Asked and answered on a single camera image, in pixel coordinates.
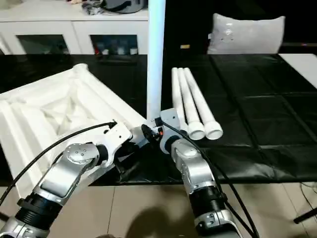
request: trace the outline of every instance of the black tablecloth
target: black tablecloth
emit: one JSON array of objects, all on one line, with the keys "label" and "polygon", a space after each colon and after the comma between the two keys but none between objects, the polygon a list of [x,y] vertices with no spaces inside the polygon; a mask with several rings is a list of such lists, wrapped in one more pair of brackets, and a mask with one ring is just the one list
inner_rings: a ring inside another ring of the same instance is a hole
[{"label": "black tablecloth", "polygon": [[[87,63],[89,70],[146,117],[146,56],[1,56],[0,93]],[[164,58],[162,109],[172,107],[171,68],[189,67],[224,134],[198,142],[233,182],[317,181],[317,89],[279,56]],[[11,181],[0,151],[0,185]],[[181,183],[171,158],[144,146],[94,184]]]}]

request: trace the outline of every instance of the white pipe fitting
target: white pipe fitting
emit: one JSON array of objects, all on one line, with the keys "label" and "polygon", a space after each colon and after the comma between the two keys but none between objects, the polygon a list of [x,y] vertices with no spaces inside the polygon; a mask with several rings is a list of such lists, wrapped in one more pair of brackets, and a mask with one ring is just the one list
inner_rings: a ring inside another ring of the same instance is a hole
[{"label": "white pipe fitting", "polygon": [[166,0],[149,1],[147,120],[160,117]]},{"label": "white pipe fitting", "polygon": [[187,83],[193,95],[199,115],[204,123],[206,137],[209,140],[217,140],[223,135],[221,125],[214,119],[214,116],[195,81],[189,68],[184,69]]},{"label": "white pipe fitting", "polygon": [[205,136],[204,125],[200,122],[195,103],[188,87],[184,69],[178,69],[179,84],[184,100],[184,108],[188,122],[188,134],[192,140],[200,140]]},{"label": "white pipe fitting", "polygon": [[188,125],[185,121],[183,99],[182,99],[182,94],[181,94],[180,86],[179,86],[177,68],[172,68],[172,100],[173,100],[173,107],[176,109],[176,112],[178,115],[180,129],[188,133]]}]

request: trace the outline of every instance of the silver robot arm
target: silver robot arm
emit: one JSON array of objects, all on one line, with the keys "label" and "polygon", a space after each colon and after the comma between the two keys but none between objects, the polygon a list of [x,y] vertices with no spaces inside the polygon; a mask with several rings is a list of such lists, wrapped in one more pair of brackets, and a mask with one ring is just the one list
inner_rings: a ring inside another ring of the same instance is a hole
[{"label": "silver robot arm", "polygon": [[89,185],[106,173],[121,145],[132,138],[131,132],[122,123],[115,124],[104,135],[101,144],[71,144],[35,186],[32,193],[20,199],[20,210],[11,217],[0,231],[0,237],[46,238],[50,227],[62,207],[69,200],[83,175]]},{"label": "silver robot arm", "polygon": [[203,238],[243,238],[231,212],[225,207],[226,195],[219,191],[209,164],[193,144],[162,125],[160,120],[179,129],[177,113],[174,109],[161,112],[157,121],[157,126],[163,128],[160,148],[171,155],[182,174],[198,235]]}]

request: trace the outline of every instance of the white countertop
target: white countertop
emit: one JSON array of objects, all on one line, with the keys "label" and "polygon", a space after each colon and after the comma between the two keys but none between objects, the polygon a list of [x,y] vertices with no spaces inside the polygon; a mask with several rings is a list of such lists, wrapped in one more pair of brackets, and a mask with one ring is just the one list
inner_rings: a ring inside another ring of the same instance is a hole
[{"label": "white countertop", "polygon": [[104,13],[89,16],[81,4],[66,0],[24,0],[11,9],[0,10],[0,22],[8,21],[147,21],[148,10],[131,14]]},{"label": "white countertop", "polygon": [[313,54],[279,54],[289,65],[317,88],[317,57]]}]

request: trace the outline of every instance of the floor tile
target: floor tile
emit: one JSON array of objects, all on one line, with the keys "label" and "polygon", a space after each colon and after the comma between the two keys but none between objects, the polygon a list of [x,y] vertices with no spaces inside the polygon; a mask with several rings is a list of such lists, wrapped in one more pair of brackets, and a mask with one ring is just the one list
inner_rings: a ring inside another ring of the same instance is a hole
[{"label": "floor tile", "polygon": [[74,194],[51,227],[49,238],[96,238],[107,234],[114,187],[91,186]]},{"label": "floor tile", "polygon": [[184,187],[116,187],[109,234],[125,238],[197,237]]},{"label": "floor tile", "polygon": [[[296,210],[282,184],[235,184],[261,238],[307,238],[302,224],[294,224]],[[247,221],[242,208],[228,185],[223,186],[228,200],[238,214]],[[250,236],[237,221],[244,238]]]},{"label": "floor tile", "polygon": [[[0,194],[1,194],[0,196],[2,196],[5,190],[6,190],[6,187],[0,187]],[[10,191],[9,195],[6,197],[4,203],[2,204],[0,208],[0,211],[7,214],[8,216],[14,216],[20,208],[16,204],[18,200],[19,200],[19,195],[16,188],[14,187]],[[4,222],[0,221],[0,228],[2,228],[3,226],[4,226]]]},{"label": "floor tile", "polygon": [[[311,207],[305,200],[300,183],[284,183],[285,190],[289,195],[296,210],[296,216],[300,216],[311,210]],[[317,194],[309,187],[302,185],[303,192],[312,206],[317,207]],[[317,238],[317,218],[311,217],[302,222],[310,238]]]}]

